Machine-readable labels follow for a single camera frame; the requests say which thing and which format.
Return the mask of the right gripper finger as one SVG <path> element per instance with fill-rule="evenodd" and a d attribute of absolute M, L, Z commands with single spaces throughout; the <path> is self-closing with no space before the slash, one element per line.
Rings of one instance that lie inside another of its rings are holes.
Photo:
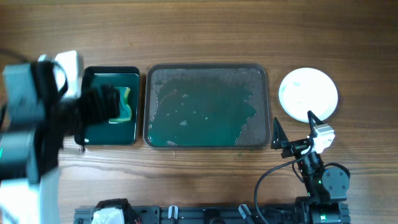
<path fill-rule="evenodd" d="M 315 137 L 315 126 L 324 124 L 311 110 L 307 112 L 308 115 L 308 123 L 310 126 L 310 137 Z"/>
<path fill-rule="evenodd" d="M 289 142 L 279 120 L 275 117 L 273 119 L 273 134 L 272 134 L 272 145 L 286 145 Z"/>

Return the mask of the white plate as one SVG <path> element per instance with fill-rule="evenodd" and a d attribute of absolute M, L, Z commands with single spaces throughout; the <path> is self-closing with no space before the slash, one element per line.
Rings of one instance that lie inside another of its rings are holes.
<path fill-rule="evenodd" d="M 333 80 L 326 73 L 308 67 L 287 74 L 280 84 L 278 97 L 284 111 L 304 123 L 308 122 L 308 111 L 323 121 L 338 105 L 338 90 Z"/>

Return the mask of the green and yellow sponge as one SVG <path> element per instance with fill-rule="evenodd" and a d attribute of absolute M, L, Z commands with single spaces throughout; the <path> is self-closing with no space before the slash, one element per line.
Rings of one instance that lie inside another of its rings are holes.
<path fill-rule="evenodd" d="M 131 89 L 129 87 L 117 86 L 116 89 L 120 93 L 119 100 L 119 116 L 117 118 L 111 118 L 109 123 L 124 123 L 128 122 L 132 118 L 132 110 L 129 106 L 129 94 Z"/>

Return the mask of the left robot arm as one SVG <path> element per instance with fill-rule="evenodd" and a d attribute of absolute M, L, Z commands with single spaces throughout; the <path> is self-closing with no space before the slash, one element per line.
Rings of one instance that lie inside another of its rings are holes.
<path fill-rule="evenodd" d="M 59 223 L 58 153 L 65 137 L 119 116 L 120 93 L 112 85 L 64 98 L 56 61 L 33 62 L 8 49 L 1 54 L 20 62 L 4 67 L 7 102 L 1 118 L 1 213 L 4 223 Z"/>

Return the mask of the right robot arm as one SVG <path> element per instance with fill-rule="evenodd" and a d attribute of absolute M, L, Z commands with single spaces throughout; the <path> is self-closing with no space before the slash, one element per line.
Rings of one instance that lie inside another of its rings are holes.
<path fill-rule="evenodd" d="M 300 140 L 289 141 L 277 118 L 273 119 L 272 149 L 281 149 L 281 157 L 293 157 L 307 191 L 287 206 L 279 223 L 339 223 L 351 222 L 347 200 L 351 174 L 338 163 L 325 164 L 320 154 L 331 146 L 335 131 L 309 111 L 310 134 Z"/>

